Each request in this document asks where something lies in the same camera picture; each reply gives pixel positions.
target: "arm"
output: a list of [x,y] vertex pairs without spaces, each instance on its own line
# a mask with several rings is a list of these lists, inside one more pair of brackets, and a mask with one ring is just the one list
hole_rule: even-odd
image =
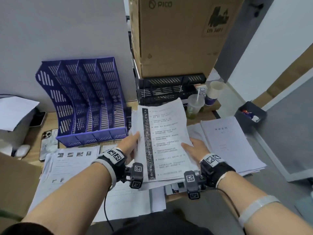
[[[194,145],[193,147],[185,143],[182,143],[182,147],[199,163],[210,152],[201,140],[194,138],[190,138],[190,140]],[[252,202],[267,195],[233,171],[227,172],[217,187],[229,195],[240,214]],[[227,198],[225,196],[223,198],[233,211],[232,205]],[[265,205],[257,210],[245,223],[245,230],[251,235],[313,234],[310,225],[277,202]]]
[[[139,132],[124,138],[118,147],[128,155],[138,138]],[[40,224],[54,234],[85,234],[111,183],[106,167],[93,163],[45,198],[22,222]]]

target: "floor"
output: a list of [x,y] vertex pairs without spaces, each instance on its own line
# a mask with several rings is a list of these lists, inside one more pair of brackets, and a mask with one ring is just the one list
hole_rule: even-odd
[[[234,115],[237,108],[244,104],[243,99],[229,84],[223,90],[219,101],[222,106],[217,112],[221,118]],[[305,182],[286,182],[256,139],[253,136],[248,136],[247,139],[257,156],[268,165],[261,172],[248,176],[247,180],[268,194],[275,195],[290,210],[299,214],[294,207],[294,203],[297,199],[306,196],[310,192],[310,186]],[[197,201],[182,198],[169,202],[166,206],[167,211],[172,211],[175,208],[182,209],[187,220],[198,226],[209,228],[215,235],[244,234],[237,221],[229,212],[225,202],[216,191],[202,193],[201,199]],[[124,220],[112,221],[112,225],[117,229],[123,225],[123,222]],[[110,229],[107,222],[102,222],[91,226],[87,234],[98,235],[109,234],[109,232]]]

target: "phone case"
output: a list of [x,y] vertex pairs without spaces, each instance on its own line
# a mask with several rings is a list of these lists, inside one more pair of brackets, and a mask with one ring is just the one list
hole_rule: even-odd
[[48,153],[53,153],[58,149],[59,142],[56,139],[57,135],[58,129],[43,132],[41,136],[39,161],[44,161]]

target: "wooden desk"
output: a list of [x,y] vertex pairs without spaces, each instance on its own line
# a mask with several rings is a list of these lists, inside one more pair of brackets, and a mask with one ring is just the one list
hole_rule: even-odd
[[[131,106],[133,110],[137,110],[138,102],[137,101],[127,102],[127,106]],[[214,106],[206,107],[203,112],[198,113],[197,117],[194,120],[187,119],[187,125],[199,123],[201,120],[216,119],[216,117],[214,116],[213,112],[210,111],[210,109],[215,110],[216,108],[218,109],[219,107],[220,107],[219,103],[217,104],[217,106],[214,105]],[[24,144],[29,144],[31,147],[26,157],[24,157],[22,160],[30,164],[43,167],[44,163],[39,161],[41,135],[43,132],[52,130],[55,128],[58,128],[58,119],[57,119],[56,112],[48,113],[46,121],[41,128],[30,128],[25,138]],[[90,146],[111,145],[111,144],[116,144],[117,142],[119,142],[119,140],[103,142],[100,144],[90,144]],[[65,146],[60,143],[60,148],[65,148]],[[186,197],[186,196],[187,196],[186,192],[166,196],[166,202],[177,200],[179,198]]]

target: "black sleeve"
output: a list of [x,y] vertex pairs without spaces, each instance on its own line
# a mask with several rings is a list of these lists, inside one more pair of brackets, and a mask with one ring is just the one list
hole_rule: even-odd
[[6,230],[4,230],[1,235],[53,235],[47,228],[36,223],[17,223]]

